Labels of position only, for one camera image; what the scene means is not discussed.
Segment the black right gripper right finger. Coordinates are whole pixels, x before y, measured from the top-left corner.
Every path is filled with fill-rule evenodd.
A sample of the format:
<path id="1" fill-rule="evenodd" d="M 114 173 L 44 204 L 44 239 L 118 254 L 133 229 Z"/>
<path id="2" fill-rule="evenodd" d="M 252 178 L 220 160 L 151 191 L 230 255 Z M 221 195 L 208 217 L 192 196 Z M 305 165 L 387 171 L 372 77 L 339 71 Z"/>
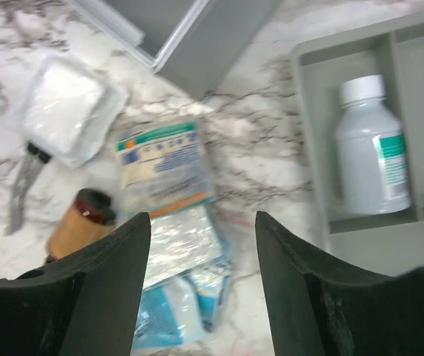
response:
<path id="1" fill-rule="evenodd" d="M 276 355 L 424 355 L 424 267 L 353 266 L 264 211 L 255 231 Z"/>

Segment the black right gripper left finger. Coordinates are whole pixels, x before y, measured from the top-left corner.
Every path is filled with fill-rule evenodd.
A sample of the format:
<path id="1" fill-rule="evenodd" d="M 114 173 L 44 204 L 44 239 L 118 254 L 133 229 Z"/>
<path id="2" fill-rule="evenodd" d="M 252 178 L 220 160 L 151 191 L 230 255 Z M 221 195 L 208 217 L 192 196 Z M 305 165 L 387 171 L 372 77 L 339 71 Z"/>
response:
<path id="1" fill-rule="evenodd" d="M 129 355 L 150 251 L 139 213 L 56 262 L 0 279 L 0 355 Z"/>

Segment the blue alcohol pad bag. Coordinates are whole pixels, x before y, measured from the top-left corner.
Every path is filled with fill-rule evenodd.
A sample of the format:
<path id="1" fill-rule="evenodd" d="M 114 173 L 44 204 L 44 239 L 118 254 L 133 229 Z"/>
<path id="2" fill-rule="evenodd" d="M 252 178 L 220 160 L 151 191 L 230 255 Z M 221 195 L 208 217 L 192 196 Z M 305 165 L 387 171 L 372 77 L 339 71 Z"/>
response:
<path id="1" fill-rule="evenodd" d="M 132 350 L 170 348 L 204 339 L 216 329 L 233 272 L 233 247 L 222 255 L 142 293 Z"/>

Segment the brown medicine bottle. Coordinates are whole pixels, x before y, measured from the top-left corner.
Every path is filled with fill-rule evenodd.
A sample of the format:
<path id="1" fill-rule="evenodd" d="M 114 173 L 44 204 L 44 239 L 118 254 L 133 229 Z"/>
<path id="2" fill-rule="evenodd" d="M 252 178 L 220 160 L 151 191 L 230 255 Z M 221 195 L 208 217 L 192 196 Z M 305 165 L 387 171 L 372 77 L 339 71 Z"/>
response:
<path id="1" fill-rule="evenodd" d="M 59 260 L 108 235 L 116 225 L 112 198 L 103 191 L 78 191 L 47 241 L 45 264 Z"/>

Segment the clear white pad packet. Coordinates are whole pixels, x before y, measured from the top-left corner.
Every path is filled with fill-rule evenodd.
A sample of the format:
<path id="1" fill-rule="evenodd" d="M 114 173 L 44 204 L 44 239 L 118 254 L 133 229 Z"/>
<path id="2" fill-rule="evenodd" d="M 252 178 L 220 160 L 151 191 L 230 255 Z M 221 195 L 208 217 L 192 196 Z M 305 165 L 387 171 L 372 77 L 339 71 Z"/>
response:
<path id="1" fill-rule="evenodd" d="M 218 234 L 203 205 L 157 217 L 150 221 L 150 225 L 144 289 L 222 255 Z"/>

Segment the bandage packet blue orange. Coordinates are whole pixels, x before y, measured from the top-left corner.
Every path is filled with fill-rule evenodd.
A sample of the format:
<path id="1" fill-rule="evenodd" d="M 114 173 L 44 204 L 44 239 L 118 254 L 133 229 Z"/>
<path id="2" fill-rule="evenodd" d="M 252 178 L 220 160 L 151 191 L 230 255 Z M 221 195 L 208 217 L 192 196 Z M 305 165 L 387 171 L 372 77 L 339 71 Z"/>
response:
<path id="1" fill-rule="evenodd" d="M 151 218 L 216 199 L 197 119 L 181 118 L 124 133 L 113 146 L 119 210 Z"/>

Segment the white medicine bottle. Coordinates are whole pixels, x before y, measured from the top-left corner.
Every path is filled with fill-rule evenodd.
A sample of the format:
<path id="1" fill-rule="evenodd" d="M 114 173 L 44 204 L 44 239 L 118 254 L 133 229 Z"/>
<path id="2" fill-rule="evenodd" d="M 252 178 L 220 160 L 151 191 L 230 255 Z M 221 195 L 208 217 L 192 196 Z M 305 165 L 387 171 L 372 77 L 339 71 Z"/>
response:
<path id="1" fill-rule="evenodd" d="M 411 207 L 401 121 L 385 106 L 383 76 L 342 83 L 335 130 L 342 195 L 352 214 L 391 214 Z"/>

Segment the grey metal medicine box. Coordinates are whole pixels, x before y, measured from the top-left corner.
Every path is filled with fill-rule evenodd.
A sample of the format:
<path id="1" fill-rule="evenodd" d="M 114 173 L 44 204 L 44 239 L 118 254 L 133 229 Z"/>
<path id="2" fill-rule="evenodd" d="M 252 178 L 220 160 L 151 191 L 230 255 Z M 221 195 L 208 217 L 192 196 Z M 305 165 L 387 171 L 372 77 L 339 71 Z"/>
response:
<path id="1" fill-rule="evenodd" d="M 68 3 L 153 73 L 200 100 L 280 6 L 270 0 Z"/>

